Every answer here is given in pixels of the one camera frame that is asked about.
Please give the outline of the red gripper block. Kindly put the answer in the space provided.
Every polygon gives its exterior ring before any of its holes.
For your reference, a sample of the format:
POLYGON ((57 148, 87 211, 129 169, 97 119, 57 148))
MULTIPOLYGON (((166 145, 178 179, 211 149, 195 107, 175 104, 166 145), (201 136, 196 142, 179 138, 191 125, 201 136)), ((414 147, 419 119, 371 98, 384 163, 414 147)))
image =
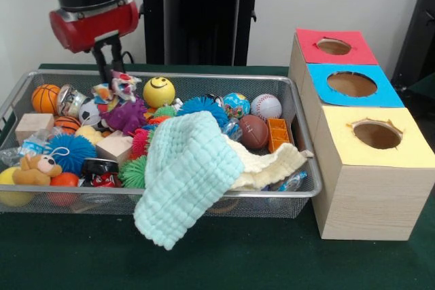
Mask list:
POLYGON ((112 67, 125 72, 120 37, 132 33, 139 22, 139 11, 134 0, 119 0, 107 7, 82 12, 58 9, 49 13, 50 26, 62 47, 73 53, 91 50, 102 82, 109 82, 109 67, 102 41, 111 37, 112 67))

